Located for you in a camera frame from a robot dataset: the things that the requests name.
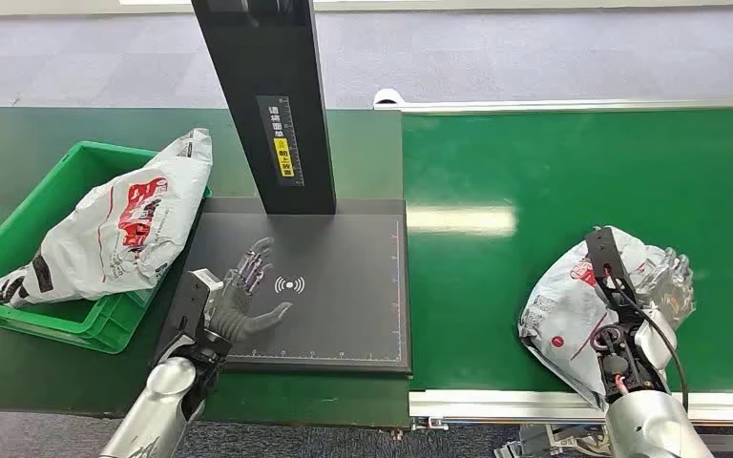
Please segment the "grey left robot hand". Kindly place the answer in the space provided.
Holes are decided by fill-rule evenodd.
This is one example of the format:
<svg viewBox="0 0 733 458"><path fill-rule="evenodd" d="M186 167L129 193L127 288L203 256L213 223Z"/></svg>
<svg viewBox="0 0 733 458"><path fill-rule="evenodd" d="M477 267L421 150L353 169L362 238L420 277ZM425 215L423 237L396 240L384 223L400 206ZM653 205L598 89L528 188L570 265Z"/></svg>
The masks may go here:
<svg viewBox="0 0 733 458"><path fill-rule="evenodd" d="M209 330L231 344L276 327L293 305L292 302L281 302L267 313L249 314L255 293L273 267L269 260L273 245L271 237L257 240L223 278L221 300L209 322Z"/></svg>

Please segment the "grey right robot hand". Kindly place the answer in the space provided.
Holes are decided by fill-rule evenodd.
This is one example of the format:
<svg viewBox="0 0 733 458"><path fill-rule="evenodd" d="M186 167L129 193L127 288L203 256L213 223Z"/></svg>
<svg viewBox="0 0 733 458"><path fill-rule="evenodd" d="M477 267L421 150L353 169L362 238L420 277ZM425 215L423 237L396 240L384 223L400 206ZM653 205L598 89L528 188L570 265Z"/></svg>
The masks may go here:
<svg viewBox="0 0 733 458"><path fill-rule="evenodd" d="M661 253L658 248L652 249L650 253L651 269L640 284L639 294L673 329L678 329L696 309L689 258L672 247Z"/></svg>

